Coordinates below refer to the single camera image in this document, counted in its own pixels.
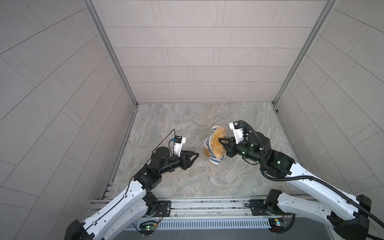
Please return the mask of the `brown teddy bear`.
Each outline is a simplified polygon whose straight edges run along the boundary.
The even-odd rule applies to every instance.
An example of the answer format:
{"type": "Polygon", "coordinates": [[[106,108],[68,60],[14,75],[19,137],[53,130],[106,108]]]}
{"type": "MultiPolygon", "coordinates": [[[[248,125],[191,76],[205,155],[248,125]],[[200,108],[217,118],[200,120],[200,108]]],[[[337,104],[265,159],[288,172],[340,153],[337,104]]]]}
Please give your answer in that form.
{"type": "Polygon", "coordinates": [[[211,150],[217,159],[222,160],[226,156],[225,148],[218,141],[219,138],[226,138],[226,137],[227,137],[226,130],[223,127],[219,126],[219,128],[215,131],[211,140],[211,150]]]}

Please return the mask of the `blue white striped sweater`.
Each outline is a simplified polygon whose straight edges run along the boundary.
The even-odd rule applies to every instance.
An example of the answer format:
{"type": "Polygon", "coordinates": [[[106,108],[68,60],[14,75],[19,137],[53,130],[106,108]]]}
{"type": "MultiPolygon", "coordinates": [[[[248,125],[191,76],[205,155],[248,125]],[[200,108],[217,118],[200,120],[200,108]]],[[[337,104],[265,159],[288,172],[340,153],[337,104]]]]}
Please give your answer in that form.
{"type": "Polygon", "coordinates": [[[212,137],[213,137],[215,131],[218,128],[219,128],[219,126],[213,126],[211,135],[204,141],[204,145],[205,145],[206,153],[207,153],[206,156],[209,157],[209,161],[214,165],[218,165],[221,162],[221,159],[217,159],[211,150],[211,140],[212,140],[212,137]]]}

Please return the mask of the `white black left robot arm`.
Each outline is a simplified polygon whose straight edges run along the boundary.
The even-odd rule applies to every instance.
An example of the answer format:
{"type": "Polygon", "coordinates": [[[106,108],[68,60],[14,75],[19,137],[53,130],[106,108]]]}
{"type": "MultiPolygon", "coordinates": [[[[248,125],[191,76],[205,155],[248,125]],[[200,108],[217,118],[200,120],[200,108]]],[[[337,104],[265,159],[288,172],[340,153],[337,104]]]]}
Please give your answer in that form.
{"type": "Polygon", "coordinates": [[[169,148],[159,147],[130,181],[128,186],[105,207],[83,222],[73,221],[67,227],[66,240],[112,240],[133,222],[156,211],[158,199],[151,192],[164,173],[177,168],[187,170],[199,157],[193,151],[172,155],[169,148]]]}

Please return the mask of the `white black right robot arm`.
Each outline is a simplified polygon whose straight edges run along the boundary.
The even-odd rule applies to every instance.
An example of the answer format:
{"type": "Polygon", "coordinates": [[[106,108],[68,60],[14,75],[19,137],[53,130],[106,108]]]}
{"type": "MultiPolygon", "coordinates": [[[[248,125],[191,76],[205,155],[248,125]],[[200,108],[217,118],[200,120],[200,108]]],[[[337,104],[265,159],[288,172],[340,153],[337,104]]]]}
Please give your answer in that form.
{"type": "Polygon", "coordinates": [[[218,142],[230,158],[239,155],[260,166],[262,175],[274,182],[287,182],[317,201],[301,200],[279,190],[270,190],[265,200],[269,213],[300,215],[333,228],[345,240],[374,239],[369,234],[372,201],[364,195],[344,192],[310,173],[294,159],[271,148],[270,140],[254,131],[235,129],[234,136],[218,142]]]}

